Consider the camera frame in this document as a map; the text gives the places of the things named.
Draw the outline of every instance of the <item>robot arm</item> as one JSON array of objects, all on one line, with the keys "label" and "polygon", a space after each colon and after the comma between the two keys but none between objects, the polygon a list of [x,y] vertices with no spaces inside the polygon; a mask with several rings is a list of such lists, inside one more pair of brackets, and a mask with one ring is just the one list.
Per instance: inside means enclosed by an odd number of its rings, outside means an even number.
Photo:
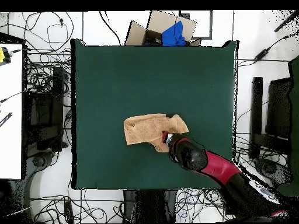
[{"label": "robot arm", "polygon": [[237,210],[236,216],[271,217],[286,213],[274,195],[255,180],[248,179],[227,159],[199,148],[181,134],[163,133],[170,158],[184,169],[216,181],[224,190],[224,200]]}]

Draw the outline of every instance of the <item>green table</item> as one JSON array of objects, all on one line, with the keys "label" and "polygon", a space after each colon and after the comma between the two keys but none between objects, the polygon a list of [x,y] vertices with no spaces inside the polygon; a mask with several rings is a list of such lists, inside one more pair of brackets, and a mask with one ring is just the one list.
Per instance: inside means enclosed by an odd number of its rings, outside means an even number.
[{"label": "green table", "polygon": [[72,188],[218,187],[148,143],[126,145],[123,121],[176,113],[189,138],[231,160],[236,47],[88,47],[72,40]]},{"label": "green table", "polygon": [[288,63],[290,78],[293,87],[290,92],[291,100],[291,156],[290,166],[293,181],[290,184],[280,185],[278,191],[292,197],[299,196],[299,56]]}]

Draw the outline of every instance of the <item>cardboard box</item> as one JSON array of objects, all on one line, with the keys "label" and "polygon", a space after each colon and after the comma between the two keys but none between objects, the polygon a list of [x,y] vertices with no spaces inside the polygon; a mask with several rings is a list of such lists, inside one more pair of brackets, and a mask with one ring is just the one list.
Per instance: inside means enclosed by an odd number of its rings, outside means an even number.
[{"label": "cardboard box", "polygon": [[128,28],[126,46],[141,46],[145,43],[146,39],[161,39],[162,33],[179,21],[183,24],[182,36],[185,38],[186,46],[200,46],[200,38],[191,42],[197,24],[194,20],[156,10],[151,11],[149,16],[147,28],[142,27],[133,20],[131,21],[130,27]]}]

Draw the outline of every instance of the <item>black cable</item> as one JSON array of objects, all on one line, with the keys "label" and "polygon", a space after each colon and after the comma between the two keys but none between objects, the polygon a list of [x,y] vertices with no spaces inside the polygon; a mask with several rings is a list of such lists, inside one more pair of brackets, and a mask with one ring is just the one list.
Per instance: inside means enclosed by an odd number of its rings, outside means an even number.
[{"label": "black cable", "polygon": [[251,63],[251,64],[238,65],[238,67],[253,65],[253,64],[255,64],[256,62],[257,62],[257,61],[254,61],[254,62]]},{"label": "black cable", "polygon": [[120,39],[119,37],[117,36],[117,34],[115,33],[115,31],[113,31],[113,29],[108,25],[108,23],[104,20],[101,12],[99,11],[100,13],[100,17],[102,18],[103,22],[106,24],[106,26],[112,31],[112,33],[114,33],[114,35],[117,37],[117,40],[119,41],[119,45],[121,46],[121,43],[120,43]]},{"label": "black cable", "polygon": [[80,190],[80,223],[82,222],[82,190]]},{"label": "black cable", "polygon": [[244,114],[250,112],[251,110],[252,110],[252,108],[249,109],[248,111],[244,112],[241,116],[239,116],[238,119],[237,119],[237,121],[236,121],[236,124],[238,123],[239,119],[240,119]]},{"label": "black cable", "polygon": [[6,102],[6,101],[7,101],[8,99],[10,99],[11,97],[14,97],[14,96],[19,95],[19,94],[24,93],[24,92],[26,92],[26,90],[24,90],[24,91],[22,91],[22,92],[19,92],[19,93],[16,93],[16,94],[14,94],[14,95],[12,95],[12,96],[9,96],[9,97],[6,98],[6,99],[0,100],[0,103]]},{"label": "black cable", "polygon": [[253,63],[251,64],[246,64],[246,65],[241,65],[242,63],[246,62],[246,61],[243,61],[241,62],[240,64],[238,64],[238,67],[242,67],[242,66],[249,66],[249,65],[253,65],[255,64],[256,62],[260,61],[263,57],[265,57],[268,53],[269,53],[269,50],[275,45],[277,44],[278,42],[280,42],[281,40],[285,40],[285,39],[288,39],[290,37],[293,37],[295,35],[298,35],[299,34],[299,29],[293,33],[293,34],[289,34],[289,35],[286,35],[282,38],[280,38],[279,40],[277,40],[276,42],[274,42],[271,46],[269,46],[267,49],[264,49],[263,51],[261,51],[257,56],[255,56],[255,58],[253,60],[255,60]]}]

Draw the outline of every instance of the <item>blue cloth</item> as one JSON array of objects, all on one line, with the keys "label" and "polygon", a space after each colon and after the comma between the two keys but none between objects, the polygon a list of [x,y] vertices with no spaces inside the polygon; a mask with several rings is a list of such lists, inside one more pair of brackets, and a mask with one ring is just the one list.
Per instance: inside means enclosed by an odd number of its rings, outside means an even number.
[{"label": "blue cloth", "polygon": [[175,23],[162,33],[163,46],[184,46],[185,38],[182,36],[183,24],[181,21]]}]

